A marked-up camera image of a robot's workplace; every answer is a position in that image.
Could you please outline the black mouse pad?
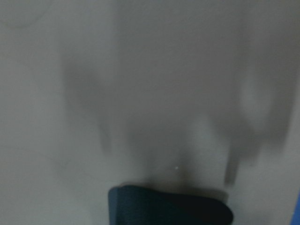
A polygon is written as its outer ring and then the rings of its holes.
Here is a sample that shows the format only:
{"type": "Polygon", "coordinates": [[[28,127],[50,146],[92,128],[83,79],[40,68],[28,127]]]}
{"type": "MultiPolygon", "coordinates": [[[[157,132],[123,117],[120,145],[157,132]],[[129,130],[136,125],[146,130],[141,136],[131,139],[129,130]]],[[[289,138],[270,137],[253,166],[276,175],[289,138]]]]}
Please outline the black mouse pad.
{"type": "Polygon", "coordinates": [[[108,206],[111,225],[230,225],[234,219],[219,200],[132,185],[111,188],[108,206]]]}

